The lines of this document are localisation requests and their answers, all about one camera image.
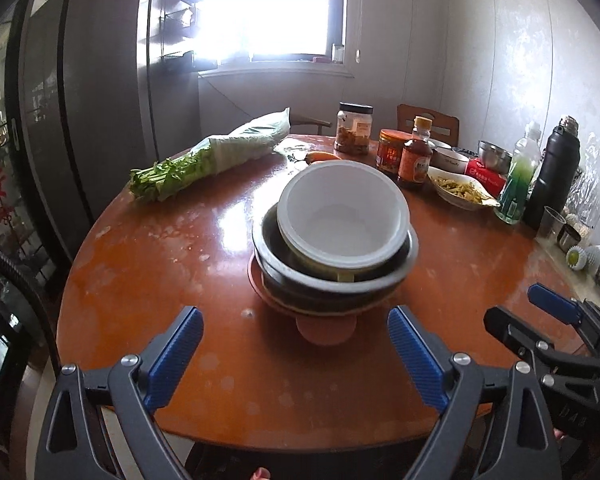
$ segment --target wooden chair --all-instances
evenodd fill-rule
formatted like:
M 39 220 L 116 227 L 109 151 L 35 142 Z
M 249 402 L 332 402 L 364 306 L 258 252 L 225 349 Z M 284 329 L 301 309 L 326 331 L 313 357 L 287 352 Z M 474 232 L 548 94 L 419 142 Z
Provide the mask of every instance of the wooden chair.
M 413 120 L 416 116 L 426 117 L 433 121 L 431 138 L 446 142 L 450 146 L 458 146 L 460 136 L 460 121 L 457 117 L 441 114 L 428 108 L 411 105 L 398 105 L 398 129 L 402 132 L 413 130 Z
M 302 124 L 314 124 L 315 126 L 318 126 L 318 135 L 322 134 L 323 127 L 331 128 L 330 122 L 312 119 L 311 117 L 305 117 L 299 114 L 289 114 L 289 124 L 291 126 L 301 126 Z

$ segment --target plastic cup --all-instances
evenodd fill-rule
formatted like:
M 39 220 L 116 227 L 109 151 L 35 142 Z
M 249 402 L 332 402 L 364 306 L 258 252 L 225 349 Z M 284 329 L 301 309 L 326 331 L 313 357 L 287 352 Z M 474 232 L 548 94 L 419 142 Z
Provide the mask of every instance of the plastic cup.
M 562 226 L 566 224 L 564 217 L 555 209 L 549 206 L 544 206 L 544 213 L 540 222 L 540 228 L 536 238 L 547 240 L 551 244 L 555 244 L 558 240 L 558 233 Z

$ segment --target round wooden table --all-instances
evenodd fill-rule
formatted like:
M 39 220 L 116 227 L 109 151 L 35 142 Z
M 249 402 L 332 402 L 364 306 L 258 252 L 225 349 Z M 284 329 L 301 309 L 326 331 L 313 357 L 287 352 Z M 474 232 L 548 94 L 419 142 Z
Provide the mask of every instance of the round wooden table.
M 331 151 L 333 138 L 292 136 L 298 150 Z M 362 158 L 373 164 L 376 145 Z M 161 428 L 194 440 L 262 450 L 374 446 L 426 434 L 436 412 L 423 405 L 386 330 L 390 305 L 358 319 L 353 337 L 313 346 L 293 318 L 266 306 L 247 265 L 251 225 L 274 204 L 304 162 L 274 153 L 194 183 L 163 203 L 128 190 L 107 207 L 80 248 L 62 298 L 62 362 L 111 366 L 141 351 L 184 305 L 204 315 L 205 335 Z M 575 332 L 527 303 L 544 283 L 570 290 L 524 226 L 490 210 L 467 212 L 432 189 L 406 192 L 420 239 L 416 267 L 397 289 L 427 330 L 481 364 L 511 366 L 514 355 L 486 333 L 482 316 L 502 304 L 561 350 Z

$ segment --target white plastic bowl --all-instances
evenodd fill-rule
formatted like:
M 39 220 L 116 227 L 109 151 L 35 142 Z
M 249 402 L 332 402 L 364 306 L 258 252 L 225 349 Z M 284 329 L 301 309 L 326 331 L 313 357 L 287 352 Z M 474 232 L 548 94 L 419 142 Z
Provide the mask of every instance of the white plastic bowl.
M 431 165 L 449 173 L 463 174 L 469 158 L 446 148 L 436 148 L 431 156 Z
M 286 185 L 278 225 L 289 246 L 327 269 L 380 266 L 404 244 L 409 207 L 378 170 L 350 160 L 309 166 Z
M 442 142 L 441 140 L 429 139 L 429 142 L 433 144 L 436 148 L 446 148 L 448 150 L 451 149 L 451 145 L 446 142 Z

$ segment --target green liquid bottle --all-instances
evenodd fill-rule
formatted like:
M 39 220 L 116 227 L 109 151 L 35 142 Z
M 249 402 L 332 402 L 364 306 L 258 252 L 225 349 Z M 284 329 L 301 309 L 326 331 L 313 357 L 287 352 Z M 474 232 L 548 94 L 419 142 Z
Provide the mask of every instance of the green liquid bottle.
M 498 197 L 500 207 L 495 210 L 496 216 L 507 224 L 517 224 L 525 211 L 529 185 L 540 163 L 541 135 L 539 124 L 532 121 L 526 126 L 525 136 L 516 142 L 509 175 Z

